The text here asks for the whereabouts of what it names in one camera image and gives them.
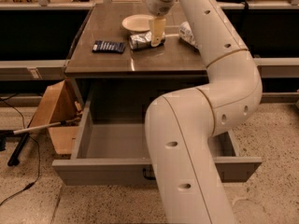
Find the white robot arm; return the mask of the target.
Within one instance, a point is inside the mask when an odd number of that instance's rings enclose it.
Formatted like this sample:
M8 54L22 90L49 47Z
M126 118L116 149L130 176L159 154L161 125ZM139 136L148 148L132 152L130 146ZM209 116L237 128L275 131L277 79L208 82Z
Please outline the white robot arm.
M208 140L257 109L262 98L257 66L216 0L145 2L156 17L180 3L209 79L158 97L146 113L146 141L166 218L177 224L237 224Z

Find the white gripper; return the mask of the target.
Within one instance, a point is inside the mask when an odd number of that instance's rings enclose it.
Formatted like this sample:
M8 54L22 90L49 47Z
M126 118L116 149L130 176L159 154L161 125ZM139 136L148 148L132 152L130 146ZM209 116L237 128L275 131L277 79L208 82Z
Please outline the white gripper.
M149 21L149 29L151 32L151 45L157 47L164 34L164 28L166 25L166 15L174 4L174 0L145 0L145 4L149 12L155 17Z

